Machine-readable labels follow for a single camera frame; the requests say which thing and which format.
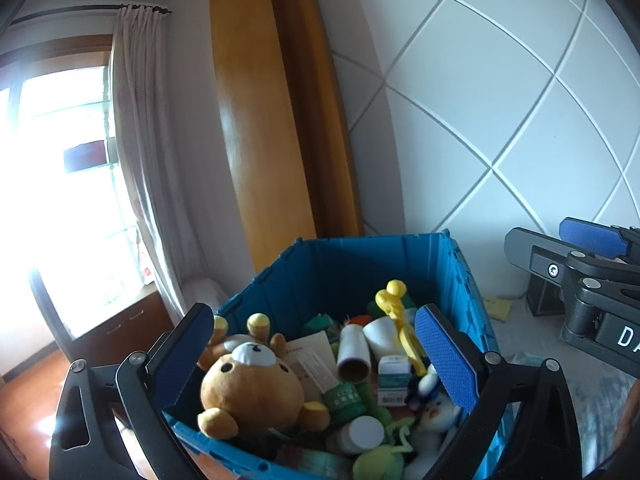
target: wooden floor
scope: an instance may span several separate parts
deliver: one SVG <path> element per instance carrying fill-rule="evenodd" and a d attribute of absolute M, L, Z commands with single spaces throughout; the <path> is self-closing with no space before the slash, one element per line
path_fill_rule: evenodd
<path fill-rule="evenodd" d="M 0 430 L 8 437 L 14 455 L 35 480 L 49 478 L 50 439 L 68 367 L 62 353 L 55 351 L 5 386 L 0 384 Z M 133 431 L 122 430 L 121 435 L 138 473 L 148 480 L 155 479 Z M 210 480 L 236 478 L 209 456 L 193 456 L 193 459 Z"/>

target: curtain rod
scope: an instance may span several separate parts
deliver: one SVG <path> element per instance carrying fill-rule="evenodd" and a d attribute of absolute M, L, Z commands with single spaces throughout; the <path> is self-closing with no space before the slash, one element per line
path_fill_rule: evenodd
<path fill-rule="evenodd" d="M 32 20 L 33 18 L 39 18 L 41 16 L 50 16 L 52 14 L 61 14 L 62 12 L 75 12 L 76 10 L 105 10 L 105 9 L 122 9 L 123 7 L 128 7 L 128 4 L 114 4 L 114 5 L 78 5 L 74 7 L 60 7 L 59 9 L 49 9 L 49 10 L 41 10 L 40 12 L 34 12 L 33 14 L 27 14 L 25 16 L 21 16 L 20 18 L 16 18 L 11 22 L 11 25 L 15 25 L 16 23 L 26 22 L 27 20 Z M 133 5 L 134 9 L 141 7 L 140 5 Z M 154 11 L 160 12 L 160 14 L 170 14 L 171 11 L 165 9 L 164 7 L 154 7 Z"/>

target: drawer handle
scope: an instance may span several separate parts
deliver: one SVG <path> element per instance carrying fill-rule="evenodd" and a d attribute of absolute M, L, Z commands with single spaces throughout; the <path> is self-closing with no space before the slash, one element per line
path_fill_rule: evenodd
<path fill-rule="evenodd" d="M 112 328 L 111 330 L 107 330 L 107 335 L 113 334 L 116 330 L 121 329 L 121 328 L 122 328 L 122 325 L 118 324 L 117 327 Z"/>

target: brown plush bear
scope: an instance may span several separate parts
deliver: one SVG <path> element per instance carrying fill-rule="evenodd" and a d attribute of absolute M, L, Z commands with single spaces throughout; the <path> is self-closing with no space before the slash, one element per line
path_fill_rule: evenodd
<path fill-rule="evenodd" d="M 247 334 L 237 334 L 227 337 L 226 332 L 229 324 L 222 316 L 213 317 L 213 335 L 209 339 L 204 352 L 198 360 L 198 366 L 207 371 L 213 363 L 220 359 L 223 355 L 231 354 L 231 352 L 242 343 L 260 343 L 267 344 L 271 322 L 265 314 L 253 314 L 246 321 Z M 286 340 L 282 334 L 274 334 L 271 338 L 269 346 L 277 357 L 282 358 L 285 354 Z"/>
<path fill-rule="evenodd" d="M 305 402 L 300 381 L 265 345 L 243 343 L 209 369 L 200 389 L 204 434 L 225 440 L 242 433 L 264 435 L 297 426 L 322 431 L 330 422 L 321 402 Z"/>

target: blue storage bin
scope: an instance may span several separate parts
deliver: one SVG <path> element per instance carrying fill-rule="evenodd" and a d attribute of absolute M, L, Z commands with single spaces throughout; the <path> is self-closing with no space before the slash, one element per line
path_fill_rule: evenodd
<path fill-rule="evenodd" d="M 301 336 L 302 325 L 316 314 L 342 321 L 366 311 L 376 292 L 392 279 L 403 280 L 418 305 L 435 303 L 453 325 L 469 335 L 481 351 L 498 352 L 478 288 L 458 244 L 448 231 L 439 234 L 297 240 L 252 283 L 220 309 L 229 333 L 245 333 L 255 312 L 267 314 L 272 332 L 287 340 Z M 176 406 L 165 417 L 175 434 L 194 451 L 212 456 L 231 471 L 255 480 L 312 480 L 301 474 L 213 440 L 200 433 L 202 411 L 196 368 Z M 508 436 L 511 417 L 498 427 L 481 466 L 478 480 L 489 476 Z"/>

